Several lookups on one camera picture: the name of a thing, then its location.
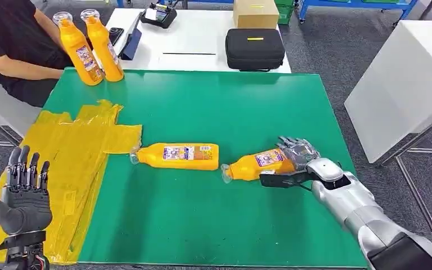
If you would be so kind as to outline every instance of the floor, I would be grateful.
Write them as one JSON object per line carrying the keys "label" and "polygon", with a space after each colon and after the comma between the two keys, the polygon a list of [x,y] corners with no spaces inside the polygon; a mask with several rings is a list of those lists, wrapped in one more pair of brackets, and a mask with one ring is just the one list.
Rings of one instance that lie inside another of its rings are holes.
{"label": "floor", "polygon": [[[134,7],[146,7],[150,0],[139,0]],[[42,0],[35,1],[48,16],[67,10],[78,18],[84,8],[97,8],[102,21],[109,19],[114,4],[92,1]],[[230,4],[191,3],[190,9],[231,10]],[[372,191],[385,213],[402,227],[432,241],[428,225],[411,196],[396,163],[375,167],[365,158],[355,130],[345,111],[343,102],[367,69],[378,50],[392,32],[392,23],[398,11],[363,10],[346,8],[310,8],[305,24],[299,25],[294,14],[288,26],[281,26],[282,39],[293,73],[319,73],[327,90],[346,144],[353,159],[359,179]],[[432,147],[432,136],[423,146]],[[7,163],[11,149],[0,147],[0,172]],[[413,180],[432,214],[432,154],[406,153],[402,157]],[[169,268],[194,269],[195,267],[134,266],[134,265],[72,265],[54,266],[56,269],[133,269]],[[215,270],[214,267],[198,269]]]}

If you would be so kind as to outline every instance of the green tabletop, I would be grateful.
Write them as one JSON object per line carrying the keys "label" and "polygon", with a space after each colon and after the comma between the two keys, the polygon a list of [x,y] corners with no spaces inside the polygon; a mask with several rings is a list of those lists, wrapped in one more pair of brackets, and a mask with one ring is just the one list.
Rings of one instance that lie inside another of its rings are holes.
{"label": "green tabletop", "polygon": [[[354,172],[315,74],[126,71],[88,87],[67,69],[44,109],[76,116],[84,104],[122,104],[118,124],[143,124],[143,145],[209,142],[219,162],[308,139]],[[225,184],[219,171],[156,169],[110,155],[80,262],[364,267],[351,235],[301,188]]]}

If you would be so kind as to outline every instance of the upright bottle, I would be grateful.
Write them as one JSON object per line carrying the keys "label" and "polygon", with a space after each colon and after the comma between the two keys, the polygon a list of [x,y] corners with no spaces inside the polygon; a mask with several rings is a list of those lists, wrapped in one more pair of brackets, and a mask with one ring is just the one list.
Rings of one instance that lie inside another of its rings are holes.
{"label": "upright bottle", "polygon": [[240,158],[237,162],[221,165],[223,180],[229,183],[231,180],[240,179],[252,181],[259,179],[262,171],[268,173],[291,173],[295,171],[292,162],[286,158],[279,149],[272,149],[247,155]]}
{"label": "upright bottle", "polygon": [[100,13],[96,10],[84,10],[80,17],[87,24],[87,33],[93,49],[102,63],[105,79],[118,82],[123,79],[123,70],[118,56],[110,42],[109,31],[100,22]]}
{"label": "upright bottle", "polygon": [[60,39],[80,79],[89,86],[99,84],[103,80],[102,72],[85,36],[75,27],[72,15],[65,11],[58,12],[53,16],[53,22],[60,29]]}

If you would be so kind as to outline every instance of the clear bottle cap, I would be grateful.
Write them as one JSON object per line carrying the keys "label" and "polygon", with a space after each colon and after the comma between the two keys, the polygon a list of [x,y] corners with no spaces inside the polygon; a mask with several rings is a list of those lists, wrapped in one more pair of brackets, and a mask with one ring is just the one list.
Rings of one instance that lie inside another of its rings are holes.
{"label": "clear bottle cap", "polygon": [[94,24],[100,20],[100,13],[94,9],[88,9],[80,13],[80,18],[86,23]]}
{"label": "clear bottle cap", "polygon": [[140,148],[141,148],[141,142],[138,142],[130,150],[130,162],[134,165],[140,163],[140,161],[138,160],[138,155],[137,155],[137,152],[138,152],[138,150],[140,150]]}
{"label": "clear bottle cap", "polygon": [[232,181],[231,168],[227,164],[221,165],[221,177],[226,184],[229,184]]}
{"label": "clear bottle cap", "polygon": [[66,12],[66,11],[61,11],[61,12],[57,12],[54,14],[52,21],[58,25],[59,27],[66,27],[69,26],[70,23],[72,23],[74,20],[74,18],[72,17],[72,14]]}

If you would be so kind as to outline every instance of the orange bottle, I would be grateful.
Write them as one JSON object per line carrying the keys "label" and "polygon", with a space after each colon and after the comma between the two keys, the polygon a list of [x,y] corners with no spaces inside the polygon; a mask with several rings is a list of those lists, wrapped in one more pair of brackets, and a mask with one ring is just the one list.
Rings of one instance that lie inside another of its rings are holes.
{"label": "orange bottle", "polygon": [[156,168],[217,170],[219,146],[213,143],[155,143],[132,149],[130,160],[133,164],[146,163]]}
{"label": "orange bottle", "polygon": [[295,169],[284,153],[279,148],[276,148],[254,155],[243,156],[231,165],[223,164],[221,165],[221,171],[223,180],[229,183],[234,179],[245,181],[259,179],[262,171],[291,173]]}
{"label": "orange bottle", "polygon": [[87,33],[92,42],[93,49],[102,63],[105,79],[109,82],[118,82],[123,79],[123,70],[118,56],[110,42],[109,31],[100,22],[100,13],[96,10],[84,10],[80,14],[87,24]]}
{"label": "orange bottle", "polygon": [[58,12],[53,16],[53,22],[60,29],[60,39],[80,79],[89,86],[99,84],[103,80],[102,72],[85,36],[75,27],[72,15],[65,11]]}

